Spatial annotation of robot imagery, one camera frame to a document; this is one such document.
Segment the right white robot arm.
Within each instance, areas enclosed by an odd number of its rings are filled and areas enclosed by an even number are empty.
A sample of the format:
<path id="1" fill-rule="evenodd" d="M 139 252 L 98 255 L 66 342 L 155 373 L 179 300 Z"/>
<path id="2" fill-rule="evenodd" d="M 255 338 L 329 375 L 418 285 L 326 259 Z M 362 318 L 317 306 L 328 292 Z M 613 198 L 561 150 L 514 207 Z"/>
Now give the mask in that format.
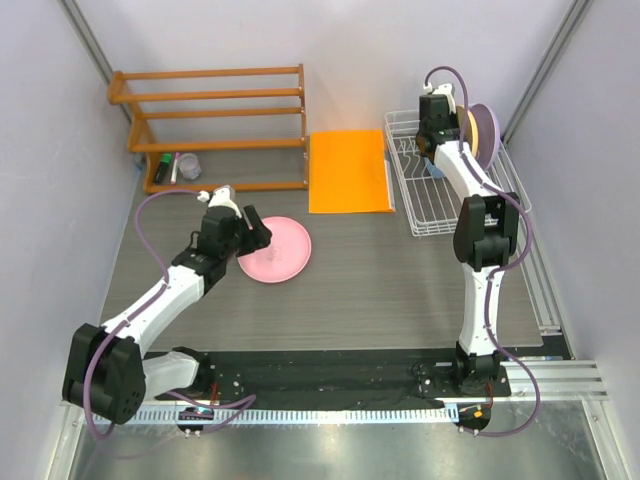
<path id="1" fill-rule="evenodd" d="M 515 253 L 519 213 L 487 174 L 500 147 L 489 107 L 475 104 L 465 111 L 447 93 L 428 93 L 419 99 L 418 118 L 420 155 L 444 174 L 461 202 L 453 249 L 465 279 L 463 326 L 451 370 L 441 378 L 456 393 L 481 395 L 500 372 L 499 269 Z"/>

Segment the pink plate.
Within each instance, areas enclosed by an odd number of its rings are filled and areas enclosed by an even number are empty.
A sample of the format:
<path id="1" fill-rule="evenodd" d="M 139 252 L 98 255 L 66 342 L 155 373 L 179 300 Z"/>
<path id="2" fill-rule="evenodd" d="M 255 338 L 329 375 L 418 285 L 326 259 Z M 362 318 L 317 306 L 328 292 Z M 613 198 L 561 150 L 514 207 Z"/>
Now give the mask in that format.
<path id="1" fill-rule="evenodd" d="M 239 266 L 247 276 L 261 283 L 291 280 L 310 260 L 311 237 L 302 224 L 288 217 L 272 216 L 263 222 L 272 233 L 270 245 L 240 257 Z"/>

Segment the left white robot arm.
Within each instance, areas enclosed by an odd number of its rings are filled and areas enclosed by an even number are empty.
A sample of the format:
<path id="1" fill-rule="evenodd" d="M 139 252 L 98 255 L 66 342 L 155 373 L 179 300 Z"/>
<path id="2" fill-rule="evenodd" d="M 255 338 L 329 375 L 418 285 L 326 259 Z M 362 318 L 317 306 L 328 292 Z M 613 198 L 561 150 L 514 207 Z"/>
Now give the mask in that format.
<path id="1" fill-rule="evenodd" d="M 122 425 L 147 399 L 176 390 L 193 399 L 205 397 L 213 385 L 207 355 L 186 347 L 154 358 L 146 354 L 183 311 L 225 276 L 231 258 L 268 247 L 271 236 L 252 205 L 243 210 L 227 205 L 208 208 L 190 245 L 155 286 L 102 326 L 85 323 L 76 330 L 63 399 Z"/>

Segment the blue plate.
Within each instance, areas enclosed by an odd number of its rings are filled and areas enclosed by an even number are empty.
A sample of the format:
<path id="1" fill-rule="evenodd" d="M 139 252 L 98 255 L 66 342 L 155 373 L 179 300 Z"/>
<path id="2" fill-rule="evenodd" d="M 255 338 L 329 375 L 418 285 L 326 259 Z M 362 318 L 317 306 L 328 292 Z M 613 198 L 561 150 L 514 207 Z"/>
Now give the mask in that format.
<path id="1" fill-rule="evenodd" d="M 431 161 L 426 160 L 425 165 L 426 165 L 427 172 L 433 179 L 441 179 L 445 177 L 444 173 L 439 168 L 437 168 Z"/>

